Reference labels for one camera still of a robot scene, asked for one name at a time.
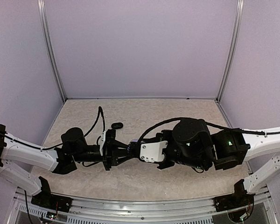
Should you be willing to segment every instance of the white bracket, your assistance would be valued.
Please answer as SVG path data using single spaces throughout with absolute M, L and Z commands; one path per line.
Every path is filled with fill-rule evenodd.
M 244 161 L 255 157 L 280 152 L 280 134 L 269 134 L 271 132 L 280 132 L 280 127 L 268 128 L 263 131 L 265 135 L 243 134 L 246 144 L 250 144 Z
M 48 171 L 53 171 L 57 167 L 58 155 L 55 150 L 42 150 L 45 149 L 45 147 L 18 139 L 11 134 L 7 134 L 7 136 L 11 139 L 4 139 L 6 146 L 2 151 L 1 159 L 24 162 L 33 166 L 41 167 Z M 15 140 L 19 140 L 24 144 L 31 145 L 39 149 L 23 145 Z
M 27 191 L 29 195 L 40 193 L 42 184 L 40 179 L 33 176 L 10 160 L 1 160 L 0 177 Z
M 270 180 L 280 173 L 280 153 L 276 153 L 265 165 L 254 174 L 244 179 L 244 187 L 248 194 L 256 194 Z
M 152 163 L 162 162 L 165 159 L 165 155 L 162 152 L 167 147 L 167 144 L 167 141 L 141 144 L 140 159 Z
M 104 144 L 106 142 L 106 132 L 107 131 L 104 131 L 101 135 L 101 139 L 100 139 L 100 144 L 99 144 L 99 152 L 101 154 L 101 156 L 103 156 L 103 147 L 104 147 Z

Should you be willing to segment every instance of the purple wall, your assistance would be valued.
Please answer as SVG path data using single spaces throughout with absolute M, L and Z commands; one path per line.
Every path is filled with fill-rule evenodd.
M 37 1 L 0 1 L 0 123 L 42 144 L 62 106 L 46 52 Z M 16 187 L 0 179 L 0 224 Z
M 280 126 L 280 0 L 245 2 L 222 106 L 234 127 Z M 252 166 L 267 160 L 255 159 Z M 280 175 L 268 187 L 280 216 Z
M 236 0 L 46 1 L 69 98 L 215 98 Z

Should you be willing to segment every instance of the vent grille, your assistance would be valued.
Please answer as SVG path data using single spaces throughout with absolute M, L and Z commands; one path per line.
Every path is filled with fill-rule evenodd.
M 21 204 L 20 205 L 20 211 L 23 211 L 23 212 L 27 213 L 26 206 Z M 38 216 L 38 217 L 45 216 L 45 214 L 46 214 L 46 212 L 41 211 L 40 209 L 34 209 L 34 208 L 31 208 L 31 207 L 29 208 L 29 213 L 30 213 L 30 215 L 34 215 L 34 216 Z
M 26 205 L 20 203 L 20 211 L 27 212 Z M 35 208 L 33 206 L 29 206 L 29 213 L 33 216 L 37 217 L 45 217 L 47 212 L 45 210 L 42 210 L 40 208 Z M 74 216 L 67 216 L 67 222 L 65 222 L 66 219 L 62 223 L 69 223 L 69 224 L 122 224 L 123 222 L 100 222 L 96 220 L 89 220 L 85 218 L 80 217 L 74 217 Z M 213 219 L 211 216 L 200 218 L 200 219 L 191 219 L 186 220 L 183 222 L 156 222 L 156 224 L 213 224 Z
M 110 224 L 105 222 L 96 222 L 96 221 L 89 221 L 86 219 L 76 218 L 76 217 L 68 217 L 67 223 L 70 224 Z M 212 224 L 213 219 L 211 217 L 203 218 L 203 219 L 197 219 L 197 220 L 191 220 L 191 221 L 185 221 L 185 222 L 178 222 L 178 223 L 171 223 L 171 222 L 163 222 L 167 224 Z

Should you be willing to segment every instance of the enclosure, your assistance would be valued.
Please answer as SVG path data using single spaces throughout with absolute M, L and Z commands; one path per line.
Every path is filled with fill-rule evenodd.
M 71 127 L 87 130 L 99 106 L 107 127 L 124 124 L 122 142 L 182 116 L 280 126 L 280 0 L 1 0 L 0 124 L 50 147 Z M 65 176 L 19 165 L 74 198 L 76 210 L 56 223 L 223 223 L 210 199 L 271 157 L 203 175 L 137 160 L 111 171 L 79 164 Z M 280 175 L 255 201 L 245 223 L 280 224 Z M 29 205 L 39 223 L 46 210 Z M 23 191 L 0 178 L 0 224 L 28 223 L 25 211 Z

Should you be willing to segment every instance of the beige table surface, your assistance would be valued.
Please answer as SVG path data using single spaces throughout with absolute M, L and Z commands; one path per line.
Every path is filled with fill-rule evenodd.
M 78 126 L 86 132 L 92 126 L 99 106 L 104 110 L 106 128 L 110 128 L 114 122 L 124 124 L 123 129 L 117 131 L 116 137 L 124 143 L 139 138 L 148 127 L 173 117 L 202 118 L 208 122 L 226 125 L 213 100 L 68 100 L 54 122 L 44 146 L 60 143 L 60 135 L 71 127 Z M 162 129 L 172 129 L 176 123 L 163 125 L 147 137 L 153 137 Z M 217 131 L 210 127 L 211 133 Z M 100 119 L 86 138 L 88 144 L 95 144 L 101 132 Z M 34 167 L 32 174 L 46 178 L 52 192 L 128 201 L 176 200 L 226 194 L 233 191 L 233 184 L 247 176 L 244 165 L 226 171 L 215 171 L 212 167 L 203 174 L 197 174 L 183 165 L 176 164 L 164 170 L 159 170 L 156 166 L 132 159 L 112 167 L 110 171 L 105 171 L 100 163 L 89 168 L 77 164 L 78 170 L 67 175 L 57 175 Z

